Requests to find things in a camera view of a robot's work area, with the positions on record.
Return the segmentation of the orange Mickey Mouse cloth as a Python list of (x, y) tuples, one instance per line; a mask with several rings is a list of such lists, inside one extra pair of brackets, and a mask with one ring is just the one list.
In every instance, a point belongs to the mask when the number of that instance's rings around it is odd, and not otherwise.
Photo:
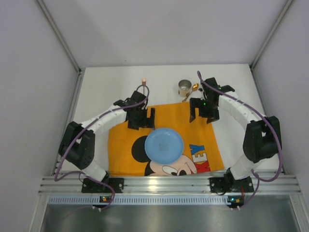
[(129, 129), (128, 123), (109, 131), (109, 171), (115, 176), (180, 176), (224, 169), (213, 126), (205, 118), (189, 121), (188, 102), (157, 105), (155, 127), (175, 130), (183, 139), (184, 149), (173, 164), (162, 165), (151, 161), (144, 150), (151, 129)]

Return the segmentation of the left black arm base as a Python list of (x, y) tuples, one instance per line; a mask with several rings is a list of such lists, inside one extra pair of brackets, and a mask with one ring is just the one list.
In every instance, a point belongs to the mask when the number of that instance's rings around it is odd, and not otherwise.
[(108, 177), (104, 180), (105, 185), (89, 178), (83, 179), (82, 193), (122, 193), (124, 190), (124, 179), (119, 177)]

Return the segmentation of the copper fork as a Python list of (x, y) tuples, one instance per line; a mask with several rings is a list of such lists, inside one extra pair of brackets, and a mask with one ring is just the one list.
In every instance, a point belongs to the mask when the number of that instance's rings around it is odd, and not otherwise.
[(143, 94), (145, 94), (146, 78), (142, 79)]

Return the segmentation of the small metal cup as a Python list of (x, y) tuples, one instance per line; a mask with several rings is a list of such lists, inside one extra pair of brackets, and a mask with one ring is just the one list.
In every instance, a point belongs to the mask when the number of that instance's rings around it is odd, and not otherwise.
[(192, 88), (192, 83), (189, 80), (183, 79), (178, 83), (178, 94), (180, 97), (186, 97)]

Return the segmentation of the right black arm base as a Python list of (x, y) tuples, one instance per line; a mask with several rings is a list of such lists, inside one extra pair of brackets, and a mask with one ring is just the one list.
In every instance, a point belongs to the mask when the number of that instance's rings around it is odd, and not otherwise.
[(254, 192), (252, 179), (248, 176), (243, 179), (236, 180), (230, 168), (222, 177), (209, 178), (211, 193), (224, 195), (226, 193), (252, 193)]

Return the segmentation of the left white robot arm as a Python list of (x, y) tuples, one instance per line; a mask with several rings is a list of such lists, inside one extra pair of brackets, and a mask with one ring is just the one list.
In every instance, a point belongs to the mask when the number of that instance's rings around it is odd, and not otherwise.
[(98, 184), (108, 178), (105, 171), (95, 160), (95, 140), (118, 124), (127, 122), (129, 129), (155, 128), (155, 109), (150, 109), (147, 116), (149, 94), (144, 95), (135, 90), (130, 98), (117, 100), (103, 113), (82, 123), (70, 122), (59, 145), (58, 154), (61, 162), (55, 175), (55, 181), (66, 177), (58, 177), (63, 162), (73, 164), (77, 173), (84, 174), (88, 179)]

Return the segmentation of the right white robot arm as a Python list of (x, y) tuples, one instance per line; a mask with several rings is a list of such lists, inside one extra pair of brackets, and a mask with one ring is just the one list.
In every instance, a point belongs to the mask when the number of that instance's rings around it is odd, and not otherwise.
[(268, 182), (278, 178), (282, 170), (282, 145), (280, 122), (277, 117), (267, 117), (255, 108), (240, 100), (235, 90), (229, 86), (220, 86), (214, 77), (201, 80), (201, 98), (191, 98), (190, 118), (193, 122), (196, 116), (206, 118), (207, 123), (218, 121), (219, 109), (230, 114), (245, 130), (243, 140), (243, 155), (228, 171), (235, 180), (242, 180), (255, 173), (255, 168), (263, 161), (278, 155), (277, 173)]

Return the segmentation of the blue plastic plate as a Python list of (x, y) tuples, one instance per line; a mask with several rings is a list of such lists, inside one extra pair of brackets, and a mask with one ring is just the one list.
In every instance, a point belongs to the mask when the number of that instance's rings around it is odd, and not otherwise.
[(158, 128), (147, 136), (144, 149), (151, 161), (162, 165), (172, 164), (183, 154), (184, 142), (175, 130)]

